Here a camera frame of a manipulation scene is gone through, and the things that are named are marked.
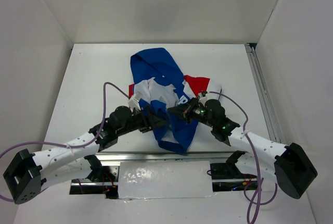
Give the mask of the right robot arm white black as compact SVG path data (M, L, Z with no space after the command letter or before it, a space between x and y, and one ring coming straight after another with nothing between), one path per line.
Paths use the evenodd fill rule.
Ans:
M276 183L288 196L300 199L318 175L300 145L276 143L241 130L238 123L226 117L225 109L216 99L202 104L193 98L188 103L168 108L168 112L186 123L196 120L211 127L218 141L237 149L233 162L227 165L232 178L244 173L256 175L256 163L259 163L262 178Z

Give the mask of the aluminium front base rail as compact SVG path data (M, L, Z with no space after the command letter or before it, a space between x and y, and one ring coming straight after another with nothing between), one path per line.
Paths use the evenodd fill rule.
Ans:
M234 152L199 152L189 153L185 155L171 154L171 153L111 153L102 152L97 153L96 157L100 161L168 161L168 160L227 160ZM46 154L46 163L48 165L57 164L63 166L78 159L88 156L88 154L76 153L72 155L70 152L67 154Z

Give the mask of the blue white red jacket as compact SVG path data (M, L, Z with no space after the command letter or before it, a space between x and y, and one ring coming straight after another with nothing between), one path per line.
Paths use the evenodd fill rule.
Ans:
M134 83L129 86L129 95L140 93L141 108L147 106L164 119L167 124L153 130L160 148L184 154L191 145L198 122L186 124L168 113L167 109L185 104L209 91L208 98L219 99L222 86L206 77L184 75L173 57L165 48L142 50L130 58Z

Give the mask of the aluminium side rail frame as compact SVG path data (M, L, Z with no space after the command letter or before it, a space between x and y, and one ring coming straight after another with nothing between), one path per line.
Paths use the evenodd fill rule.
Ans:
M246 44L245 49L248 55L249 64L254 77L260 105L262 108L266 128L269 138L266 139L247 129L247 135L253 143L258 158L266 162L273 161L277 156L281 156L286 151L286 144L281 140L281 131L277 123L274 110L271 106L270 96L266 88L263 73L255 53L254 44Z

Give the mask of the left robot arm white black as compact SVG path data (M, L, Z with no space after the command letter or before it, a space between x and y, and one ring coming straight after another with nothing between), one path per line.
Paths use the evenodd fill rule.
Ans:
M96 153L115 145L122 135L136 130L145 133L168 124L148 106L143 110L119 106L102 123L66 144L34 153L23 149L3 174L12 200L17 205L26 203L52 185L68 180L103 179L110 171Z

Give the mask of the white foil covered panel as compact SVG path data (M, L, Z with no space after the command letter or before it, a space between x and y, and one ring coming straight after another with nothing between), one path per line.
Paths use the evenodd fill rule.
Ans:
M208 161L122 163L121 199L204 198L213 196Z

